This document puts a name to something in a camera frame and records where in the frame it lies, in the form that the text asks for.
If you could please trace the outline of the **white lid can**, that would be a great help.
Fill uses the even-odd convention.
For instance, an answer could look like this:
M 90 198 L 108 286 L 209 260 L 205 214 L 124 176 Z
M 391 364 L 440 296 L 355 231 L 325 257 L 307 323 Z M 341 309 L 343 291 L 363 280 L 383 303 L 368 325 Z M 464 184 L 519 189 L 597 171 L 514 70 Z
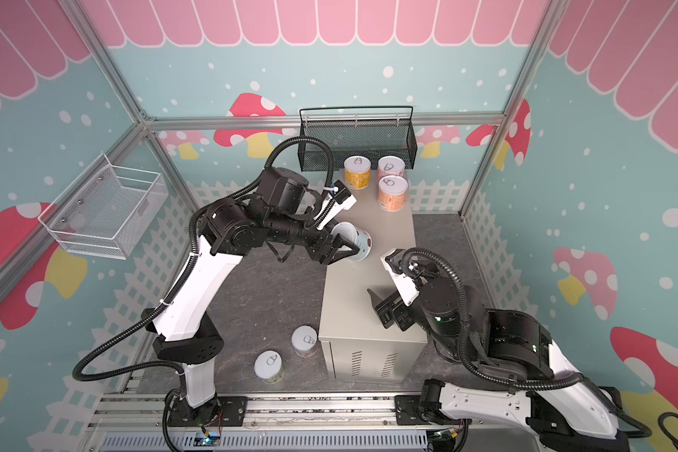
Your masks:
M 364 229 L 358 228 L 350 222 L 342 221 L 333 227 L 331 233 L 340 235 L 349 243 L 358 247 L 358 252 L 348 258 L 350 261 L 360 262 L 369 256 L 372 249 L 372 238 Z

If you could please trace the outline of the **orange label can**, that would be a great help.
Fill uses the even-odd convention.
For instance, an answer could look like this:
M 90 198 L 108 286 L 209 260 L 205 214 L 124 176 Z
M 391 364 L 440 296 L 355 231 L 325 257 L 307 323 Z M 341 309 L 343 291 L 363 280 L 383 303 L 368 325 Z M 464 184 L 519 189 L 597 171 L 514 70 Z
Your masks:
M 382 177 L 379 182 L 378 203 L 387 212 L 399 212 L 405 205 L 409 193 L 408 181 L 398 175 Z

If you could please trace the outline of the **yellow label can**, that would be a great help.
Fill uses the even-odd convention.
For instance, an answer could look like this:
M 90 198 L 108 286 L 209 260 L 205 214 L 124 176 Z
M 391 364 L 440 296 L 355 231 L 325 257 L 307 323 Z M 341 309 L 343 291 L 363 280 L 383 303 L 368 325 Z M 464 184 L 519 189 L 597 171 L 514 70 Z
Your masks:
M 344 161 L 345 184 L 351 189 L 367 188 L 371 181 L 371 161 L 364 156 L 350 156 Z

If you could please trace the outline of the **pink label can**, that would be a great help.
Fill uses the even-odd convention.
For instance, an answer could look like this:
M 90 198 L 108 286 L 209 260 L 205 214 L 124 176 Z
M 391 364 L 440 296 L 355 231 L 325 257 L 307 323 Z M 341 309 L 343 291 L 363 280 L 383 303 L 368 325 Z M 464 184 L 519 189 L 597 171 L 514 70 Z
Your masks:
M 398 156 L 384 156 L 378 161 L 377 177 L 379 180 L 386 176 L 403 177 L 405 171 L 405 161 Z

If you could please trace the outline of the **green label can front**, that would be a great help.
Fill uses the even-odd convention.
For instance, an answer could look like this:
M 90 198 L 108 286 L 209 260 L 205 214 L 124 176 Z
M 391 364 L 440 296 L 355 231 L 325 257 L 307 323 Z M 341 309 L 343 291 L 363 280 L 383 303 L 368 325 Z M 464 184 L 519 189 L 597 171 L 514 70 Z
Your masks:
M 263 382 L 275 384 L 284 376 L 284 362 L 278 351 L 266 350 L 257 356 L 253 370 Z

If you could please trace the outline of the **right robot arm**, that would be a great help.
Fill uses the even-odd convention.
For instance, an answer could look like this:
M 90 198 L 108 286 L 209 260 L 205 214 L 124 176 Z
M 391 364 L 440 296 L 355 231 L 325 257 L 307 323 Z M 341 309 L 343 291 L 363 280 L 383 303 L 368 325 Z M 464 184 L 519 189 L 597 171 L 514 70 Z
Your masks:
M 461 450 L 473 422 L 521 429 L 554 451 L 627 451 L 653 431 L 623 410 L 617 389 L 600 387 L 562 353 L 530 314 L 490 309 L 436 252 L 392 249 L 382 258 L 397 290 L 373 298 L 384 327 L 420 327 L 437 353 L 490 390 L 439 379 L 399 399 L 399 418 L 437 426 L 432 440 Z

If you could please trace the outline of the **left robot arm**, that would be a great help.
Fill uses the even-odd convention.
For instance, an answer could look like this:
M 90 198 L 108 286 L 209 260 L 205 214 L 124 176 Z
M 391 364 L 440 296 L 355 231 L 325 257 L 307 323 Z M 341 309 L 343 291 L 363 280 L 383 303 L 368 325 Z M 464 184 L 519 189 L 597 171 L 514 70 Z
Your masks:
M 298 211 L 309 192 L 307 180 L 295 171 L 274 167 L 281 152 L 297 145 L 326 156 L 326 180 L 313 194 L 315 203 Z M 315 137 L 291 137 L 269 155 L 261 174 L 246 188 L 196 211 L 189 220 L 188 261 L 166 297 L 141 319 L 82 358 L 73 369 L 78 382 L 109 380 L 150 367 L 169 367 L 180 385 L 169 392 L 162 424 L 206 426 L 220 420 L 222 404 L 215 386 L 215 359 L 224 342 L 207 314 L 220 287 L 241 260 L 263 246 L 304 248 L 310 259 L 329 266 L 359 252 L 358 246 L 331 231 L 333 218 L 356 202 L 346 186 L 333 180 L 331 148 Z M 87 374 L 87 366 L 134 333 L 156 334 L 156 359 L 119 369 Z

